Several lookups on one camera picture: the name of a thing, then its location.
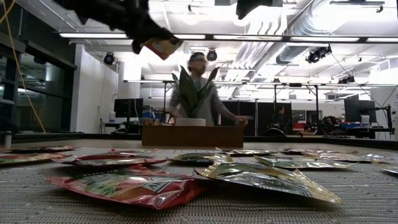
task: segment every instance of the gray carpet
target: gray carpet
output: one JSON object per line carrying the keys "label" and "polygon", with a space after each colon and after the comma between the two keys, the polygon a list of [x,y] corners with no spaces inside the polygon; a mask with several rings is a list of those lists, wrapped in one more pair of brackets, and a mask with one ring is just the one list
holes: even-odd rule
{"label": "gray carpet", "polygon": [[[109,149],[79,149],[74,155]],[[192,151],[159,150],[157,158]],[[373,150],[379,154],[394,153]],[[251,157],[236,162],[257,163]],[[167,172],[196,175],[196,167],[169,162],[152,166]],[[398,175],[372,164],[356,164],[346,170],[304,170],[316,183],[341,197],[344,205],[266,191],[230,183],[220,185],[194,201],[168,210],[150,210],[92,199],[61,189],[43,175],[68,175],[79,167],[56,163],[0,167],[0,223],[247,223],[247,224],[392,224],[398,223]]]}

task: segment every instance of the ceiling duct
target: ceiling duct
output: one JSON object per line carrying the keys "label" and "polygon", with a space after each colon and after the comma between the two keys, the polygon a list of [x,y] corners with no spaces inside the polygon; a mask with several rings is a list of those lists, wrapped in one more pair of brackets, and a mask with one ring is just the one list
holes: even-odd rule
{"label": "ceiling duct", "polygon": [[[314,0],[296,22],[286,30],[285,34],[330,35],[346,21],[346,16],[344,16],[345,13],[335,10],[336,6],[330,5],[329,0]],[[256,70],[259,70],[265,63],[273,58],[275,58],[275,62],[270,63],[288,64],[307,49],[308,46],[305,45],[288,46],[285,43],[275,43],[269,49],[265,57],[256,65]]]}

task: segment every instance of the cardboard box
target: cardboard box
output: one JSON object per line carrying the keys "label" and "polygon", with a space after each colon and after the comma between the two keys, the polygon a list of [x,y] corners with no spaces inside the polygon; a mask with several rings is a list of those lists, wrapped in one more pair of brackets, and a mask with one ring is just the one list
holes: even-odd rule
{"label": "cardboard box", "polygon": [[243,147],[243,126],[144,125],[143,146]]}

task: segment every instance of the man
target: man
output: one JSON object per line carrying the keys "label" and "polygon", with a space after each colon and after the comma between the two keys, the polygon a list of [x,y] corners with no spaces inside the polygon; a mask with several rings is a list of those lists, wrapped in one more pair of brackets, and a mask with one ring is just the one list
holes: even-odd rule
{"label": "man", "polygon": [[[201,52],[195,52],[194,54],[192,54],[188,61],[188,71],[191,73],[191,78],[194,81],[197,90],[199,90],[207,82],[207,79],[202,77],[206,70],[206,63],[207,61],[205,58],[205,54]],[[235,121],[235,123],[240,123],[240,121],[242,121],[243,125],[246,125],[248,123],[248,119],[251,118],[248,116],[236,116],[235,114],[229,112],[229,110],[224,106],[223,102],[218,97],[217,89],[215,86],[213,86],[210,94],[203,102],[198,113],[198,118],[205,119],[207,126],[214,126],[213,117],[211,115],[211,108],[214,108],[220,115],[224,116],[225,118]],[[186,117],[183,108],[179,105],[178,93],[175,90],[172,94],[172,99],[170,102],[170,111],[172,112],[174,118]]]}

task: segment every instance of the ceiling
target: ceiling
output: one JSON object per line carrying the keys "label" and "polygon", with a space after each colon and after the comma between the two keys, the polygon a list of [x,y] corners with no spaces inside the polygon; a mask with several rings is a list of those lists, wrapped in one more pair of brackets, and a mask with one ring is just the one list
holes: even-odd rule
{"label": "ceiling", "polygon": [[[92,20],[84,26],[81,25],[73,11],[66,11],[51,0],[17,2],[59,32],[110,32],[106,25]],[[395,0],[385,0],[380,13],[376,12],[379,6],[336,6],[330,4],[329,0],[314,0],[308,9],[302,11],[309,2],[310,0],[285,0],[282,8],[259,7],[243,21],[238,21],[234,13],[235,5],[216,6],[217,0],[150,1],[150,15],[158,25],[175,34],[296,35],[295,32],[306,29],[300,25],[302,22],[304,26],[312,26],[313,30],[299,35],[398,35]],[[188,4],[195,6],[192,7],[192,12],[188,11]],[[301,11],[301,17],[295,18]],[[131,40],[74,41],[85,44],[88,51],[96,52],[97,55],[115,51],[116,56],[124,60],[125,55],[132,54]],[[255,69],[254,76],[250,77],[252,81],[270,82],[273,78],[279,78],[282,82],[336,83],[339,77],[346,74],[345,70],[354,70],[357,80],[366,83],[373,66],[398,56],[398,45],[394,44],[331,44],[333,55],[326,56],[318,63],[309,64],[305,57],[316,47],[317,45],[304,47],[285,64],[278,64],[275,58],[288,46],[272,43],[185,41],[167,60],[161,60],[147,49],[143,49],[138,57],[143,61],[142,74],[148,76],[170,74],[178,69],[178,65],[186,64],[191,52],[215,49],[218,60],[210,64],[210,69],[221,64],[229,64],[230,67],[244,65],[245,68]],[[248,72],[224,69],[218,79],[242,79]]]}

